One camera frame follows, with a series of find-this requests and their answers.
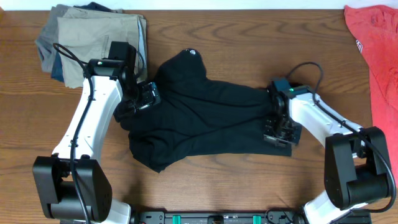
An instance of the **black cloth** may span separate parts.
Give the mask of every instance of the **black cloth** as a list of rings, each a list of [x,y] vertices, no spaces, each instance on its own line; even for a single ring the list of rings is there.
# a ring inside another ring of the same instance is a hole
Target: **black cloth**
[[[90,2],[88,5],[74,6],[74,7],[79,8],[79,9],[90,9],[90,10],[101,11],[101,12],[112,12],[111,9],[109,9],[103,5],[100,5],[96,2]]]
[[[201,55],[183,50],[160,66],[162,102],[121,120],[135,159],[156,172],[186,156],[252,153],[291,156],[263,140],[271,99],[265,90],[206,77]],[[123,114],[120,103],[115,116]]]

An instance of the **wire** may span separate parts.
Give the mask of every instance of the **wire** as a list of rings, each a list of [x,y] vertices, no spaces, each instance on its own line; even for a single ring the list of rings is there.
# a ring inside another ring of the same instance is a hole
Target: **wire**
[[[87,65],[87,62],[84,62],[84,61],[79,60],[79,59],[76,57],[76,55],[73,55],[73,56],[75,56],[75,58],[73,58],[72,55],[67,55],[67,54],[63,53],[63,52],[59,49],[59,47],[62,48],[64,51],[66,51],[68,54],[69,54],[70,51],[69,51],[66,47],[62,46],[61,44],[54,43],[52,46],[53,46],[53,48],[55,48],[55,50],[56,50],[58,53],[62,54],[63,56],[65,56],[65,57],[67,57],[67,58],[69,58],[69,59],[72,59],[72,60],[74,60],[74,61],[76,61],[76,62],[80,61],[82,64]]]
[[[142,67],[141,67],[141,69],[139,69],[139,71],[137,73],[137,76],[136,76],[138,78],[138,77],[140,77],[142,75],[142,73],[143,73],[143,71],[145,69],[145,60],[144,60],[144,57],[142,56],[142,54],[140,52],[137,52],[137,54],[138,54],[139,60],[142,63]]]
[[[66,47],[64,47],[64,46],[62,46],[62,45],[60,45],[58,43],[54,43],[53,47],[55,48],[55,50],[58,53],[66,56],[67,58],[70,58],[70,59],[76,61],[80,65],[80,67],[83,69],[83,76],[85,78],[87,78],[89,86],[90,86],[90,95],[88,96],[87,105],[85,107],[85,110],[83,111],[83,114],[81,115],[79,123],[77,124],[75,134],[73,135],[73,139],[70,141],[70,143],[71,143],[71,148],[70,148],[70,172],[72,173],[72,179],[73,179],[73,182],[75,183],[77,196],[79,198],[80,205],[81,205],[81,207],[83,209],[83,213],[84,213],[85,218],[86,218],[86,224],[90,224],[91,223],[90,222],[90,215],[88,214],[86,203],[85,203],[84,198],[83,198],[83,196],[81,194],[81,189],[80,189],[79,183],[77,181],[77,171],[75,169],[75,151],[76,151],[76,147],[77,147],[76,142],[77,142],[77,139],[78,139],[78,136],[79,136],[79,132],[80,132],[81,126],[83,125],[83,122],[84,122],[85,117],[87,115],[88,109],[90,108],[91,102],[93,101],[93,95],[94,95],[93,81],[91,80],[90,73],[88,72],[87,68],[83,65],[83,62],[76,57],[76,55],[74,55]],[[66,53],[68,53],[70,56],[66,55],[65,53],[63,53],[60,50],[60,48],[62,50],[64,50],[64,51],[66,51]]]
[[[271,221],[271,220],[268,219],[268,213],[269,213],[269,212],[272,212],[272,211],[273,211],[273,212],[283,212],[283,213],[285,214],[287,220],[288,220],[289,222],[291,222],[291,224],[294,223],[293,220],[291,220],[291,219],[289,218],[289,216],[286,214],[285,211],[268,209],[268,210],[266,211],[266,220],[267,220],[268,224],[276,224],[276,223],[274,223],[273,221]]]
[[[289,218],[289,216],[286,214],[286,212],[285,212],[285,211],[283,211],[283,212],[284,212],[284,214],[285,214],[286,218],[288,219],[288,221],[289,221],[289,222],[291,222],[291,223],[293,224],[293,220],[291,220],[291,219]]]
[[[391,189],[391,198],[389,203],[384,207],[384,208],[380,208],[380,209],[363,209],[363,208],[354,208],[351,209],[351,211],[362,211],[362,212],[370,212],[370,213],[382,213],[382,212],[386,212],[388,211],[394,204],[396,197],[397,197],[397,189],[396,189],[396,182],[394,179],[394,176],[392,175],[392,171],[391,168],[388,166],[388,163],[386,162],[385,158],[382,156],[382,154],[379,152],[379,150],[371,143],[369,142],[365,136],[363,136],[363,134],[357,132],[357,130],[353,129],[352,127],[348,126],[345,121],[341,121],[340,119],[338,119],[336,116],[334,116],[333,114],[331,114],[328,110],[324,109],[324,107],[319,104],[319,101],[316,100],[316,94],[317,91],[319,89],[319,86],[321,84],[321,81],[323,79],[324,73],[323,73],[323,69],[322,67],[316,63],[316,62],[304,62],[301,64],[298,64],[296,67],[294,67],[287,75],[286,78],[290,77],[294,71],[296,71],[296,69],[298,69],[299,67],[303,66],[303,65],[315,65],[319,68],[320,71],[320,78],[318,79],[317,85],[315,86],[315,89],[312,93],[312,100],[314,101],[314,103],[323,111],[325,112],[327,115],[329,115],[331,118],[333,118],[335,121],[339,122],[343,127],[345,127],[346,129],[350,130],[353,134],[355,134],[357,137],[360,138],[360,140],[362,140],[365,145],[367,145],[367,147],[372,150],[372,152],[377,155],[377,157],[381,160],[381,162],[383,163],[384,167],[387,170],[387,175],[391,180],[391,186],[389,186],[389,188]]]

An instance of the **table surface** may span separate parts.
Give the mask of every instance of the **table surface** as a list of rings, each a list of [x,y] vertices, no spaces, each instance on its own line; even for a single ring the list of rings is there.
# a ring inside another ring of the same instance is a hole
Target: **table surface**
[[[300,62],[325,70],[320,95],[346,118],[371,125],[368,67],[345,26],[343,11],[134,11],[148,20],[149,73],[182,49],[200,51],[208,78],[265,87]],[[81,89],[41,71],[34,40],[48,11],[5,12],[0,22],[0,223],[45,219],[32,176],[64,135]],[[294,79],[314,85],[316,68]],[[132,158],[127,131],[113,119],[102,168],[117,199],[137,209],[259,211],[295,208],[324,189],[324,148],[303,131],[292,157],[252,154],[194,156],[160,174]],[[387,200],[370,205],[385,206]],[[398,206],[374,223],[398,222]]]

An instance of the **logo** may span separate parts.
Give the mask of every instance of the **logo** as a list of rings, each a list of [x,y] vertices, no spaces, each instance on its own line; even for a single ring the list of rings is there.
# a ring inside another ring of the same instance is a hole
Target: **logo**
[[[358,47],[359,52],[362,53],[363,46],[362,46],[362,44],[360,43],[359,40],[356,40],[356,46]]]

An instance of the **red cloth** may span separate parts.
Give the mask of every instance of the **red cloth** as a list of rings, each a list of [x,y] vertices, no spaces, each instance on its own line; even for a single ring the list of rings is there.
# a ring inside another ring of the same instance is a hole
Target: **red cloth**
[[[398,9],[346,6],[345,19],[369,65],[373,125],[386,135],[392,171],[398,180]]]

